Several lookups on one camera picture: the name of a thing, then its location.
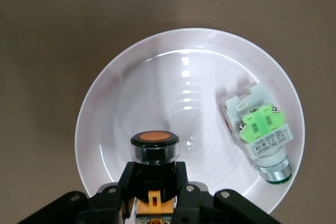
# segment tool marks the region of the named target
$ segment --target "metal terminal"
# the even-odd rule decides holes
[[[112,188],[110,188],[109,190],[108,190],[108,192],[110,193],[110,194],[113,194],[113,193],[115,193],[117,191],[117,189],[115,189],[114,187],[112,187]]]
[[[75,194],[75,195],[73,195],[73,196],[70,198],[70,200],[71,200],[71,201],[76,201],[76,200],[78,200],[79,198],[80,198],[79,194]]]
[[[278,110],[277,107],[273,107],[272,113],[280,113],[280,110]]]
[[[172,217],[162,217],[162,224],[172,224]],[[151,224],[153,222],[151,222],[151,219],[149,219],[148,217],[146,218],[136,218],[135,220],[135,224]]]
[[[237,124],[237,130],[239,133],[243,132],[245,129],[246,124],[245,123],[238,123]]]
[[[192,185],[188,185],[188,186],[185,187],[185,189],[186,189],[189,193],[191,193],[193,190],[195,190],[195,187],[193,187]]]
[[[229,194],[227,191],[222,191],[222,192],[220,193],[220,195],[221,195],[223,198],[225,198],[225,199],[227,199],[227,198],[230,197],[230,194]]]

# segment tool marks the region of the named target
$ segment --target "orange connector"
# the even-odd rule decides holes
[[[139,215],[160,215],[172,214],[174,212],[174,199],[161,202],[160,190],[148,192],[149,202],[138,201],[137,214]]]

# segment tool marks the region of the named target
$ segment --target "black plastic part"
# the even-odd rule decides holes
[[[172,214],[137,214],[137,218],[146,218],[146,219],[162,219],[163,217],[171,217]]]
[[[71,191],[46,205],[19,224],[75,223],[75,214],[87,208],[88,199],[84,193]]]
[[[131,143],[138,147],[143,148],[152,148],[152,147],[165,147],[168,145],[176,144],[178,142],[179,137],[172,132],[163,131],[169,133],[171,136],[165,140],[161,141],[144,141],[139,138],[139,136],[145,132],[141,132],[136,134],[134,137],[131,138]]]
[[[173,213],[173,224],[194,224],[199,223],[201,219],[201,191],[193,186],[192,191],[187,191],[183,186],[178,197],[177,206]]]
[[[229,197],[225,198],[221,196],[221,193],[224,191],[229,194]],[[214,196],[214,200],[217,209],[229,213],[229,223],[280,223],[234,190],[225,189],[218,191]]]
[[[118,223],[121,187],[109,186],[88,200],[88,209],[76,214],[75,224]]]
[[[188,184],[188,175],[185,162],[176,162],[176,195],[180,195],[181,188]]]
[[[136,163],[134,168],[136,198],[148,203],[149,190],[160,190],[162,202],[166,202],[176,196],[175,162],[164,165],[141,165]]]
[[[229,223],[226,210],[215,208],[214,197],[208,191],[201,192],[201,221],[200,223]]]
[[[128,162],[120,177],[118,186],[122,192],[123,218],[129,218],[133,208],[135,198],[134,168],[136,162]]]

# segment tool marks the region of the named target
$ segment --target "brown background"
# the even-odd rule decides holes
[[[265,49],[300,95],[305,153],[272,215],[335,223],[335,15],[335,0],[0,0],[0,222],[84,190],[76,119],[113,57],[161,31],[206,27]]]

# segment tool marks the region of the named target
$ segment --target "white bowl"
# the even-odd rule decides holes
[[[221,98],[262,82],[287,116],[294,139],[286,144],[292,179],[271,185],[232,139]],[[224,31],[187,28],[144,39],[113,59],[89,89],[79,112],[75,147],[89,196],[117,182],[132,161],[130,138],[148,130],[180,137],[190,181],[210,193],[238,191],[270,213],[298,172],[305,127],[299,97],[274,59],[253,43]]]

